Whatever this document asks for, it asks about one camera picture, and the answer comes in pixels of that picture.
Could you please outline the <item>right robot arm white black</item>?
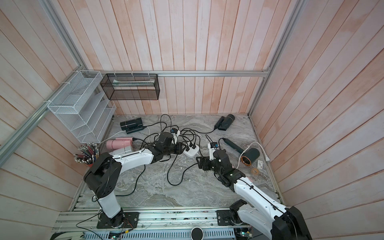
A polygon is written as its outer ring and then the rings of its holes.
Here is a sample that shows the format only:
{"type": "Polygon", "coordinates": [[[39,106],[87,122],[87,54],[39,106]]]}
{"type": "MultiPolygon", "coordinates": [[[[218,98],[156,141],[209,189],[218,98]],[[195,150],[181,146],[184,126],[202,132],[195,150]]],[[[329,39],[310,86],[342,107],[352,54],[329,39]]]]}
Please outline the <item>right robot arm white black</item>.
{"type": "Polygon", "coordinates": [[[225,150],[210,157],[196,157],[204,171],[213,171],[218,180],[243,199],[230,206],[232,223],[245,223],[270,240],[311,240],[311,234],[300,210],[279,204],[256,187],[230,163],[225,150]]]}

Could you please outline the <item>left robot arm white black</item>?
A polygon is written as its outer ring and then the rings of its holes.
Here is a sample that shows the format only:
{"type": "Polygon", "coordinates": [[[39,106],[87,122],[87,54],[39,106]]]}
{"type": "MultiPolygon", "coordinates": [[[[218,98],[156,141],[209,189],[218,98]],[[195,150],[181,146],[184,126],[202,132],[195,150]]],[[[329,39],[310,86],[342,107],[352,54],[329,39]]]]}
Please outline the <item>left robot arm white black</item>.
{"type": "Polygon", "coordinates": [[[139,167],[154,164],[171,154],[181,154],[182,144],[178,134],[161,133],[154,144],[136,152],[111,155],[102,153],[84,175],[84,182],[94,193],[102,216],[120,225],[124,212],[117,201],[114,189],[120,174],[139,167]]]}

